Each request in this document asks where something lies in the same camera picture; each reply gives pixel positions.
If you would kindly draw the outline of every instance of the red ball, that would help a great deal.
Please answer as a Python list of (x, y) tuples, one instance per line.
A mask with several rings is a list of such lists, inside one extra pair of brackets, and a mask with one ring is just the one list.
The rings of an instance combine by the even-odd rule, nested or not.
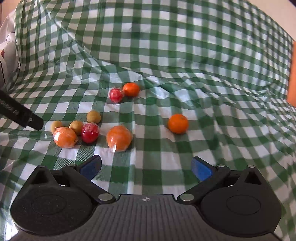
[(82, 127), (81, 137), (85, 143), (93, 143), (98, 139), (100, 128), (96, 123), (87, 123)]
[(112, 88), (109, 93), (109, 98), (112, 102), (118, 104), (123, 98), (123, 92), (119, 88)]

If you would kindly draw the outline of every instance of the crosshair logo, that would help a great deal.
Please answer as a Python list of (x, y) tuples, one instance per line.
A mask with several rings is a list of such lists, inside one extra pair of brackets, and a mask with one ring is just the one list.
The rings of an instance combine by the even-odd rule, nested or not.
[(151, 200), (151, 198), (144, 197), (142, 200), (143, 200), (144, 202), (148, 202), (148, 201), (150, 201), (150, 200)]

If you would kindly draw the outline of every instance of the orange fruit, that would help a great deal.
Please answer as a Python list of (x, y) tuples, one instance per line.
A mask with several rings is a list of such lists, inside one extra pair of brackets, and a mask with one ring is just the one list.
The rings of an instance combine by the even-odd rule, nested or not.
[(125, 151), (130, 145), (132, 138), (133, 135), (124, 126), (112, 127), (106, 136), (108, 146), (113, 152)]
[(62, 148), (71, 148), (75, 146), (78, 141), (76, 133), (72, 129), (64, 126), (56, 128), (53, 136), (56, 145)]
[(135, 83), (127, 83), (123, 86), (122, 91), (128, 97), (136, 97), (140, 92), (140, 87)]
[(188, 120), (184, 115), (175, 114), (168, 120), (168, 129), (175, 134), (183, 134), (189, 126)]

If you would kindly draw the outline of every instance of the brown ball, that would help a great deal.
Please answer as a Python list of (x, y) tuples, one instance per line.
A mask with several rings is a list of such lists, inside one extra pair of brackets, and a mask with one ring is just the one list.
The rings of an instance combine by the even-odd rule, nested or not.
[(95, 110), (91, 110), (90, 112), (87, 113), (86, 115), (86, 120), (88, 123), (99, 123), (101, 121), (101, 115), (99, 112)]
[(83, 123), (79, 120), (72, 121), (72, 123), (69, 126), (69, 128), (72, 129), (78, 136), (81, 135), (82, 127)]
[(52, 134), (55, 132), (56, 128), (60, 128), (63, 126), (63, 123), (58, 121), (58, 120), (55, 120), (52, 125), (50, 126), (50, 131), (52, 132)]

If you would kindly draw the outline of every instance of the beige wall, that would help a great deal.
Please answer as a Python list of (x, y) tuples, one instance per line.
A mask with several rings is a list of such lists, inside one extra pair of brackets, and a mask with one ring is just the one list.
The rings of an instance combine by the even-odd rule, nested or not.
[[(5, 0), (2, 3), (2, 21), (15, 9), (20, 0)], [(289, 0), (249, 0), (271, 16), (296, 40), (296, 8)]]

